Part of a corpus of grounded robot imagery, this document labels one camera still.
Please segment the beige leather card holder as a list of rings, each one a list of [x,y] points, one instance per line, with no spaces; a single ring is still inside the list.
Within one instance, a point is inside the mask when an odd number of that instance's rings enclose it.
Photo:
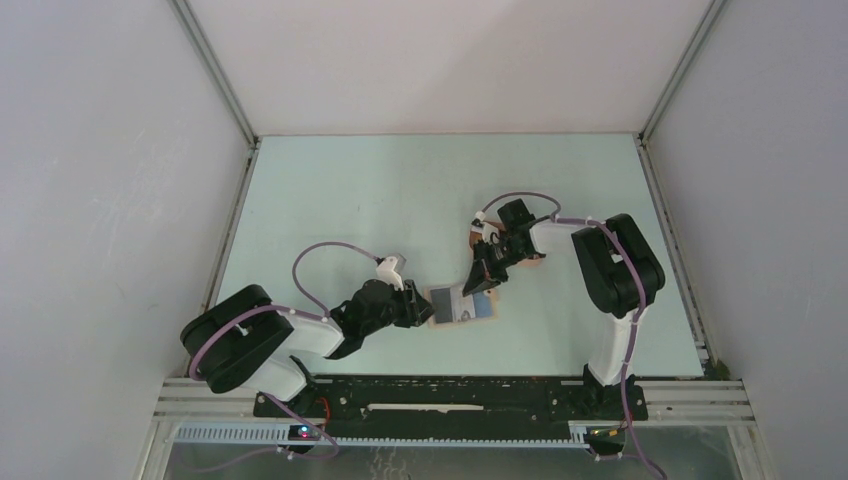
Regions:
[[[424,298],[434,308],[434,313],[427,320],[429,327],[458,327],[497,318],[499,297],[495,289],[468,296],[462,295],[462,289],[462,284],[454,284],[433,286],[424,291]]]

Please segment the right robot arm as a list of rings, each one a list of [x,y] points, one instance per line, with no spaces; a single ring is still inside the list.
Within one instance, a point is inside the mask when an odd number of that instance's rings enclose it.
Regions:
[[[581,392],[585,411],[606,418],[622,403],[622,383],[634,355],[642,317],[666,284],[657,256],[635,220],[622,213],[604,221],[561,215],[561,205],[545,216],[532,214],[523,192],[502,194],[488,210],[476,212],[470,227],[472,263],[462,288],[465,296],[505,283],[509,268],[572,248],[593,305],[607,316],[604,334],[587,371],[595,382]]]

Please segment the white credit card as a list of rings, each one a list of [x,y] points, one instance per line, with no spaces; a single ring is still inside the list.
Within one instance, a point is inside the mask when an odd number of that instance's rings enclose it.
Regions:
[[[487,291],[461,296],[458,299],[456,317],[459,321],[488,319],[495,316],[495,302]]]

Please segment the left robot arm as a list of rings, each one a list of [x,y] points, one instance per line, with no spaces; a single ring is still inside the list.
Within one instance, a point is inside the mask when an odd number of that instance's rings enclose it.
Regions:
[[[301,355],[343,359],[368,336],[387,327],[417,327],[435,311],[411,280],[399,287],[368,280],[326,317],[275,305],[252,284],[191,320],[179,339],[191,357],[190,377],[213,393],[251,388],[299,417],[316,403]]]

